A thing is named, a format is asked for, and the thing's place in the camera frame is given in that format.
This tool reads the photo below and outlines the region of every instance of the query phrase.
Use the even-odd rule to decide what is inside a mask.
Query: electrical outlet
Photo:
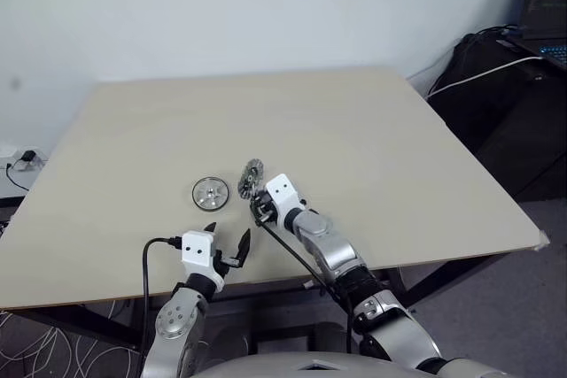
[[[22,146],[20,148],[13,148],[9,145],[0,146],[0,170],[5,169],[8,166],[8,163],[12,165],[16,164],[16,162],[21,158],[22,155],[24,155],[24,152],[26,152],[27,150],[32,150],[33,152],[35,152],[37,158],[39,158],[42,162],[48,160],[45,153],[36,146]],[[21,164],[22,162],[20,161],[16,164],[14,171],[21,171],[24,168],[29,170],[30,166],[36,166],[36,161],[37,159],[32,161],[31,165]]]

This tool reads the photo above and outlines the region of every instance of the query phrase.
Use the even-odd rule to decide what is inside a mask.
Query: white cable
[[[4,369],[6,367],[6,365],[8,365],[10,362],[17,362],[19,360],[22,359],[27,359],[27,358],[31,358],[32,356],[34,356],[35,354],[37,354],[41,349],[37,349],[36,351],[34,351],[33,353],[29,353],[25,356],[21,356],[22,353],[25,353],[26,351],[28,351],[30,348],[32,348],[34,345],[36,345],[37,343],[39,343],[41,340],[44,339],[44,337],[46,337],[51,331],[53,330],[53,328],[50,328],[45,334],[43,334],[42,336],[40,336],[37,340],[35,340],[33,343],[31,343],[28,347],[26,347],[25,349],[21,350],[20,352],[14,354],[13,356],[8,356],[7,354],[3,353],[2,351],[0,351],[0,356],[2,356],[4,359],[8,360],[6,363],[4,363],[2,366],[0,366],[0,371],[2,369]],[[54,335],[52,334],[50,336],[50,340],[54,338]]]
[[[126,350],[126,351],[128,351],[128,353],[136,353],[135,351],[130,350],[130,349],[127,349],[126,347],[111,347],[111,348],[108,349],[108,350],[102,351],[102,352],[98,353],[98,355],[97,355],[94,359],[92,359],[92,362],[90,362],[89,367],[87,368],[87,372],[85,373],[85,376],[86,376],[86,377],[89,376],[89,371],[90,371],[90,369],[92,368],[92,366],[95,364],[95,362],[96,362],[99,358],[101,358],[102,356],[104,356],[106,353],[110,353],[111,351],[115,351],[115,350]]]
[[[116,306],[116,300],[113,301],[113,305],[111,305],[111,307],[110,307],[110,312],[108,313],[108,316],[107,316],[108,319],[110,319],[113,316],[114,306]],[[81,374],[82,378],[87,377],[87,375],[82,370],[82,364],[85,363],[85,360],[87,360],[87,357],[91,354],[91,352],[93,351],[95,346],[98,344],[98,340],[95,340],[95,342],[87,350],[87,354],[85,354],[84,357],[82,358],[82,360],[79,361],[79,342],[80,341],[81,341],[81,336],[78,336],[77,341],[74,344],[74,359],[77,362],[77,370],[74,372],[73,378],[77,378],[77,374]]]
[[[517,59],[516,61],[508,62],[507,64],[504,64],[503,66],[497,66],[496,68],[493,68],[492,70],[484,71],[483,73],[473,75],[472,77],[469,77],[468,79],[464,79],[464,80],[461,80],[461,81],[457,81],[455,83],[447,84],[446,86],[442,87],[441,89],[437,89],[437,90],[431,92],[428,96],[425,97],[425,99],[429,99],[433,95],[437,95],[439,92],[442,92],[443,90],[447,90],[449,88],[452,88],[454,86],[458,86],[460,84],[466,83],[466,82],[471,81],[471,80],[476,80],[480,77],[483,77],[483,76],[490,74],[490,73],[494,73],[495,71],[499,71],[503,68],[507,68],[509,66],[514,66],[515,64],[519,64],[520,62],[530,61],[530,60],[533,60],[533,59],[543,59],[543,57],[527,57],[527,58]]]
[[[13,315],[11,313],[8,313],[8,316],[6,316],[4,318],[4,320],[2,321],[2,323],[0,323],[0,328],[4,326],[4,323],[6,323]]]
[[[35,358],[34,358],[34,364],[32,365],[32,372],[31,372],[31,374],[27,374],[26,376],[24,376],[24,378],[30,378],[30,377],[31,377],[31,378],[34,378],[36,372],[40,372],[40,371],[42,371],[43,369],[45,369],[45,367],[47,367],[47,365],[50,363],[51,355],[53,354],[53,349],[55,348],[55,344],[57,343],[57,334],[58,334],[58,332],[57,332],[57,330],[55,330],[55,333],[53,334],[53,335],[55,336],[55,339],[53,340],[53,344],[51,345],[50,354],[47,355],[47,359],[46,359],[45,362],[43,363],[43,366],[40,367],[39,369],[35,370],[35,364],[37,363],[37,360],[39,359],[39,352],[38,352],[37,355],[36,355]],[[47,346],[47,344],[49,344],[49,341],[47,340],[47,337],[45,337],[45,339],[43,340],[43,343],[42,343],[42,345],[41,345],[41,347],[40,347],[40,350],[41,350],[43,347]]]
[[[128,375],[130,375],[130,367],[132,366],[132,353],[129,351],[128,352],[128,369],[126,370],[126,375],[124,375],[124,378],[128,378]]]
[[[2,321],[2,323],[0,324],[0,328],[3,326],[4,323],[6,323],[8,321],[8,319],[10,319],[13,315],[11,313],[8,314],[8,316]],[[25,353],[26,351],[28,351],[29,349],[31,349],[34,345],[36,345],[37,343],[39,343],[41,340],[43,340],[44,338],[48,338],[47,343],[49,343],[54,337],[55,334],[49,336],[49,333],[53,330],[53,328],[49,328],[47,330],[47,332],[45,332],[42,336],[40,336],[37,340],[35,340],[34,342],[32,342],[28,347],[26,347],[23,350],[20,350],[18,353],[14,354],[13,356],[9,356],[7,354],[5,354],[4,352],[0,351],[0,356],[3,357],[4,359],[8,360],[6,363],[4,363],[2,366],[0,366],[0,371],[2,369],[4,369],[5,367],[8,366],[9,363],[14,362],[14,361],[20,361],[26,358],[31,358],[32,356],[38,354],[43,348],[39,348],[36,351],[34,351],[33,353],[29,353],[25,356],[21,356],[23,353]]]
[[[65,333],[61,329],[58,329],[57,331],[63,337],[63,340],[67,344],[67,349],[69,350],[69,361],[67,362],[67,368],[65,369],[65,372],[63,373],[63,378],[66,378],[67,374],[69,373],[69,369],[71,369],[71,363],[73,363],[73,349],[71,349],[71,343],[69,342],[69,338],[67,338]]]

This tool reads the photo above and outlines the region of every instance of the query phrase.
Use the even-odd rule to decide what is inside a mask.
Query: circular saw blade
[[[246,164],[245,170],[242,172],[242,177],[238,181],[238,194],[243,199],[252,198],[257,188],[260,187],[262,179],[264,178],[264,165],[257,159],[251,159]]]

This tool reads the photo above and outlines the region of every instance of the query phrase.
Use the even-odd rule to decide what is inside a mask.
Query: light wooden tabletop
[[[102,84],[0,239],[0,306],[139,296],[145,242],[212,221],[229,255],[252,228],[246,265],[228,283],[306,274],[236,193],[251,158],[266,179],[286,173],[371,268],[547,242],[390,69]],[[229,184],[218,212],[191,199],[205,176]],[[162,245],[150,251],[151,293],[183,279],[180,252]]]

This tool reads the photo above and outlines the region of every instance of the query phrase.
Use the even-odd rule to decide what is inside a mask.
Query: keyboard
[[[567,66],[567,44],[560,46],[543,46],[540,48],[540,53]]]

